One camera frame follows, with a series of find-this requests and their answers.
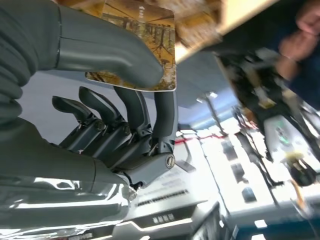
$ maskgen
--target ceiling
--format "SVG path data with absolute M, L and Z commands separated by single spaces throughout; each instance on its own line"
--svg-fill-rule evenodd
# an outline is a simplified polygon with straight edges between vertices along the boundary
M 83 72 L 51 70 L 46 73 L 101 86 L 100 83 L 88 82 Z M 222 119 L 226 118 L 226 113 L 229 117 L 228 110 L 237 104 L 236 98 L 219 69 L 215 57 L 209 51 L 198 52 L 180 63 L 177 67 L 177 79 L 177 104 L 189 110 L 189 114 L 183 114 L 179 118 L 182 124 L 196 125 L 197 128 L 206 128 L 214 124 L 206 104 L 197 102 L 197 98 L 204 93 L 212 91 L 217 94 L 217 97 L 212 102 Z M 107 84 L 103 86 L 112 88 Z M 149 99 L 154 98 L 152 92 L 144 92 L 143 95 Z

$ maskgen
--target wooden shelf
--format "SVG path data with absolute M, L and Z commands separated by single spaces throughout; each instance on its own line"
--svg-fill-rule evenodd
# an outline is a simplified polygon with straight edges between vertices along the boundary
M 222 6 L 221 24 L 217 31 L 226 35 L 246 21 L 257 15 L 278 0 L 223 0 Z M 201 50 L 198 48 L 186 48 L 178 42 L 175 46 L 175 61 L 180 63 L 191 55 Z

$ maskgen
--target person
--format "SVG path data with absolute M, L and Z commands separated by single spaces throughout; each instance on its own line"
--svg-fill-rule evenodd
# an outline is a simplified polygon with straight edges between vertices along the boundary
M 296 17 L 297 29 L 282 39 L 278 73 L 305 102 L 320 109 L 320 0 L 306 2 Z

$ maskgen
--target blue sleeve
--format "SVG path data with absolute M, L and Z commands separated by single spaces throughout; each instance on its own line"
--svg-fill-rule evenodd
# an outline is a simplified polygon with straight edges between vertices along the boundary
M 320 84 L 317 79 L 318 76 L 314 69 L 302 67 L 302 71 L 291 80 L 288 87 L 307 104 L 320 110 Z

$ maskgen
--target machine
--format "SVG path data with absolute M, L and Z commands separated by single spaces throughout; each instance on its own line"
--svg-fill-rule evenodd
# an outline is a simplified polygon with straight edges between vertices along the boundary
M 306 187 L 315 181 L 320 170 L 320 149 L 301 113 L 297 113 L 285 100 L 285 87 L 273 68 L 276 57 L 262 59 L 254 52 L 248 52 L 223 56 L 220 60 L 242 108 L 251 115 L 251 120 L 264 136 L 266 159 L 280 167 L 285 166 L 299 186 Z M 234 115 L 242 128 L 238 138 L 249 158 L 258 164 L 270 186 L 282 185 L 282 181 L 275 182 L 270 178 L 252 141 L 243 113 L 237 108 Z
M 155 86 L 163 69 L 140 38 L 49 0 L 0 0 L 0 22 L 0 239 L 57 238 L 115 225 L 127 215 L 137 190 L 174 165 L 174 92 L 155 94 L 158 116 L 152 134 L 143 108 L 135 119 L 135 107 L 123 98 L 127 123 L 88 88 L 79 90 L 81 101 L 101 119 L 79 102 L 53 98 L 57 109 L 79 122 L 60 146 L 19 118 L 22 109 L 15 100 L 38 70 L 109 71 L 138 87 Z M 115 143 L 117 151 L 105 150 Z

